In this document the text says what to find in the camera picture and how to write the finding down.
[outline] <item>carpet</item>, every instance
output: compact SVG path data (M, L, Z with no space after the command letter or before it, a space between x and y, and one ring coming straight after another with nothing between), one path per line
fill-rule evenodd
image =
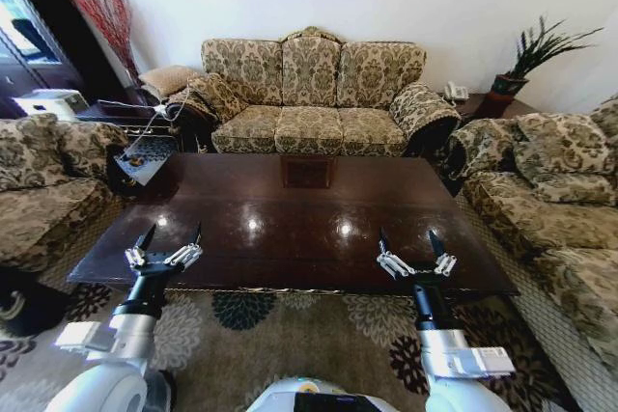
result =
M107 320L123 294L80 286L69 320ZM304 375L422 411L427 383L408 298L168 291L153 365L174 373L178 411L243 411L271 382ZM502 345L517 373L486 384L515 411L573 401L508 299L458 306L468 340ZM0 411L41 411L89 366L52 346L61 327L0 340Z

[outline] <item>coffee table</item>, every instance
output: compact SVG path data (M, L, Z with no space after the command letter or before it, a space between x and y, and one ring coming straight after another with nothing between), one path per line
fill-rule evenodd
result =
M376 263L383 226L408 263L435 260L429 229L442 238L459 259L447 293L518 293L431 166L387 157L175 154L69 280L128 287L139 234L157 223L150 250L171 251L198 221L204 255L173 288L409 294Z

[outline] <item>floral patterned sofa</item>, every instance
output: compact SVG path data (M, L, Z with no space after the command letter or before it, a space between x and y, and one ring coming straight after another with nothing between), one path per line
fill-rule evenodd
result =
M591 153L608 153L603 163L597 163L607 182L598 185L588 182L589 177L578 178L578 185L570 192L576 197L568 202L561 184L554 184L550 192L556 198L540 199L547 192L535 188L517 163L522 138L520 122L542 116L478 120L453 132L448 142L447 174L463 183L463 194L471 206L559 311L573 322L616 386L618 98L605 102L589 115L594 133L568 128L574 144L560 146L555 142L548 153L535 154L560 156L558 164L581 169L596 162ZM556 140L555 126L548 124L545 131L542 135L546 141ZM602 204L578 201L590 195L601 198Z
M206 145L219 152L421 154L460 121L417 82L426 52L411 42L342 42L310 27L282 41L205 41L202 60L247 107L222 123L190 88L168 107L209 115Z
M79 226L113 198L108 160L126 144L111 124L0 120L0 272L59 265Z

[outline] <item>sofa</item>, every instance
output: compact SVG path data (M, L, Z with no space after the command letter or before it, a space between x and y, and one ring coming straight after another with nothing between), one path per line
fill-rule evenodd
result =
M561 117L549 118L560 121ZM553 358L548 352L551 360L571 362L561 371L570 388L580 388L586 382L592 388L603 384L604 392L582 393L593 401L604 394L614 395L601 406L600 402L580 403L586 410L603 410L609 403L615 405L618 392L618 99L605 102L587 117L567 119L573 118L586 119L594 127L589 133L567 128L564 140L568 143L556 138L557 126L548 123L544 115L474 121L451 134L443 169L445 176L459 181L471 207L517 261L517 272L526 272L559 313L535 323L538 336L551 340L551 346L544 345L555 351ZM531 156L537 160L561 156L552 169L562 162L569 165L566 176L575 177L575 187L565 189L562 183L547 184L534 178L530 181L528 165L521 163L526 158L521 157L520 147L529 143L521 125L535 121L542 122L537 128L549 148L544 152L535 146ZM598 153L604 153L603 160L594 159ZM601 176L574 174L593 171L600 171ZM553 180L548 173L551 170L537 179ZM523 312L542 310L536 307ZM592 358L603 365L604 370L598 371L604 379L585 371L582 359L565 361L574 351L564 345L565 340L551 335L560 333L551 327L560 316L568 318Z
M126 145L112 124L52 114L0 120L1 321L18 316L7 306L31 283L58 272L64 281L76 263L67 262L67 251L82 227L117 198L110 186L120 171L110 161Z
M210 151L420 155L442 147L460 121L418 82L426 58L411 42L343 42L314 27L281 41L208 40L204 72L220 76L241 111L228 121L212 104L221 92L190 84L168 110L200 118Z

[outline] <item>sofa armrest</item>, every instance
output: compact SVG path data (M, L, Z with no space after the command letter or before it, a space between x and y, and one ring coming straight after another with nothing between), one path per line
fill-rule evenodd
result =
M441 148L462 119L449 103L420 82L405 86L389 112L406 135L407 154L412 155Z
M211 135L220 120L196 92L184 88L173 94L167 101L167 111L173 118L181 111L175 123L182 134L196 139L196 151L216 152Z
M112 157L128 145L128 139L116 125L59 121L56 123L56 133L58 148L69 175L97 178L109 183L111 174L118 172Z
M450 179L468 178L479 171L515 171L513 143L519 130L515 120L476 120L453 132L444 167Z

